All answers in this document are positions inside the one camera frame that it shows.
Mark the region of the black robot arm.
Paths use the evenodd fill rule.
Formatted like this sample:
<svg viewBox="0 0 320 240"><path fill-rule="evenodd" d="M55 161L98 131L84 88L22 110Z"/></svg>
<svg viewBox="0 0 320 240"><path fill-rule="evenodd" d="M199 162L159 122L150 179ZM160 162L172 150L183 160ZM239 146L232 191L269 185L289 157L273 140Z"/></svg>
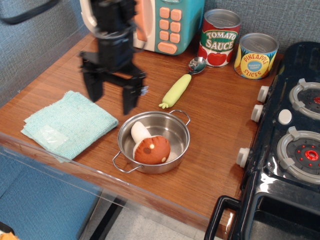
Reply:
<svg viewBox="0 0 320 240"><path fill-rule="evenodd" d="M92 102L104 94L104 82L122 87L123 113L137 106L148 88L146 73L133 63L134 0L82 0L81 15L86 27L97 39L97 52L82 51L81 70Z"/></svg>

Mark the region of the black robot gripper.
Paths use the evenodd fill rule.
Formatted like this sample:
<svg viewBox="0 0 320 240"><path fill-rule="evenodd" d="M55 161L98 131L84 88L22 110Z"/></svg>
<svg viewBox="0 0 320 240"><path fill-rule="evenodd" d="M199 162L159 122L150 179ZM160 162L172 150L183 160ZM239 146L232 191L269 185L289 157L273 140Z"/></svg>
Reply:
<svg viewBox="0 0 320 240"><path fill-rule="evenodd" d="M89 98L95 103L103 96L104 82L123 87L123 114L128 115L149 88L143 86L146 74L133 64L133 31L99 32L96 39L97 52L82 51L79 54Z"/></svg>

